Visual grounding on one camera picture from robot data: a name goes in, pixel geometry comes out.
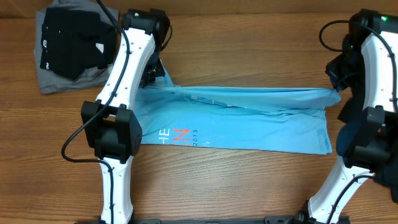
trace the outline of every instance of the black cable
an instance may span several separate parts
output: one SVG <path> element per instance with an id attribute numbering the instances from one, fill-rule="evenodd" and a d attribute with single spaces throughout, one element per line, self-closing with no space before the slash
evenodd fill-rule
<path id="1" fill-rule="evenodd" d="M 173 36 L 173 27 L 170 24 L 170 35 L 169 35 L 169 38 L 167 39 L 166 43 L 164 43 L 164 45 L 160 48 L 159 52 L 161 52 L 162 50 L 164 50 L 167 47 L 167 44 L 169 43 L 169 41 L 172 38 L 172 36 Z"/>
<path id="2" fill-rule="evenodd" d="M 125 33 L 125 31 L 122 29 L 122 27 L 119 25 L 118 20 L 116 20 L 112 14 L 108 11 L 108 9 L 104 6 L 104 4 L 101 2 L 101 0 L 97 0 L 99 6 L 101 6 L 102 10 L 105 12 L 105 14 L 107 15 L 107 17 L 109 18 L 109 20 L 111 20 L 112 24 L 114 24 L 114 26 L 116 25 L 117 30 L 120 31 L 120 33 L 123 35 L 124 40 L 126 41 L 126 47 L 127 47 L 127 51 L 126 52 L 130 52 L 130 46 L 129 46 L 129 39 Z M 111 92 L 111 96 L 109 97 L 109 100 L 104 104 L 104 106 L 92 117 L 90 118 L 85 124 L 83 124 L 82 126 L 80 126 L 80 128 L 78 128 L 63 144 L 62 149 L 61 149 L 61 155 L 62 157 L 69 161 L 69 162 L 96 162 L 96 163 L 100 163 L 100 164 L 104 164 L 107 168 L 108 168 L 108 172 L 111 176 L 110 178 L 110 182 L 111 182 L 111 193 L 110 193 L 110 206 L 109 209 L 111 210 L 111 224 L 113 224 L 113 220 L 114 220 L 114 211 L 113 211 L 113 168 L 105 161 L 99 160 L 99 159 L 72 159 L 70 157 L 68 157 L 65 154 L 65 151 L 69 145 L 69 143 L 82 131 L 84 130 L 84 128 L 90 124 L 91 122 L 93 122 L 95 119 L 97 119 L 98 116 L 102 116 L 103 112 L 105 111 L 105 109 L 109 106 L 109 104 L 112 102 L 112 99 L 114 98 L 114 96 L 116 95 L 116 92 L 118 90 L 118 87 L 122 81 L 124 72 L 126 71 L 127 68 L 127 63 L 129 61 L 129 56 L 130 54 L 126 54 L 126 59 L 124 61 L 124 65 L 122 68 L 122 71 L 120 73 L 120 76 L 118 78 L 118 81 L 115 84 L 115 87 L 113 89 L 113 91 Z"/>
<path id="3" fill-rule="evenodd" d="M 392 101 L 392 104 L 394 105 L 395 112 L 398 113 L 397 64 L 396 64 L 396 60 L 395 60 L 395 55 L 392 52 L 389 44 L 386 42 L 386 40 L 379 33 L 377 33 L 374 29 L 372 29 L 372 28 L 370 28 L 370 27 L 368 27 L 366 25 L 360 24 L 358 22 L 353 22 L 353 21 L 337 20 L 337 21 L 332 21 L 332 22 L 327 23 L 326 25 L 324 25 L 321 28 L 321 30 L 319 32 L 319 41 L 321 42 L 322 46 L 324 46 L 326 49 L 334 51 L 334 52 L 342 52 L 343 51 L 343 50 L 340 50 L 340 49 L 334 49 L 334 48 L 331 48 L 331 47 L 327 46 L 324 43 L 324 41 L 322 40 L 322 33 L 328 26 L 333 25 L 333 24 L 341 24 L 341 23 L 350 24 L 350 25 L 354 25 L 354 26 L 360 26 L 360 27 L 372 32 L 383 43 L 383 45 L 387 49 L 388 54 L 390 55 L 391 63 L 392 63 L 392 98 L 391 98 L 391 101 Z"/>
<path id="4" fill-rule="evenodd" d="M 333 218 L 333 214 L 334 214 L 335 211 L 336 211 L 337 205 L 338 205 L 338 203 L 340 202 L 340 200 L 343 198 L 343 196 L 344 196 L 344 194 L 347 192 L 347 190 L 348 190 L 355 182 L 357 182 L 359 179 L 362 179 L 362 178 L 367 178 L 367 179 L 372 179 L 372 180 L 379 180 L 379 179 L 377 179 L 376 177 L 370 176 L 370 175 L 359 175 L 359 176 L 354 177 L 354 178 L 347 184 L 347 186 L 343 189 L 343 191 L 339 194 L 338 198 L 336 199 L 335 204 L 334 204 L 334 205 L 332 206 L 332 208 L 331 208 L 331 212 L 330 212 L 330 214 L 329 214 L 328 221 L 326 222 L 326 224 L 330 224 L 331 219 Z M 385 182 L 384 182 L 383 184 L 386 185 L 387 187 L 390 187 L 390 188 L 396 188 L 396 187 L 397 187 L 397 186 L 395 186 L 395 185 L 391 185 L 391 184 L 388 184 L 388 183 L 385 183 Z"/>

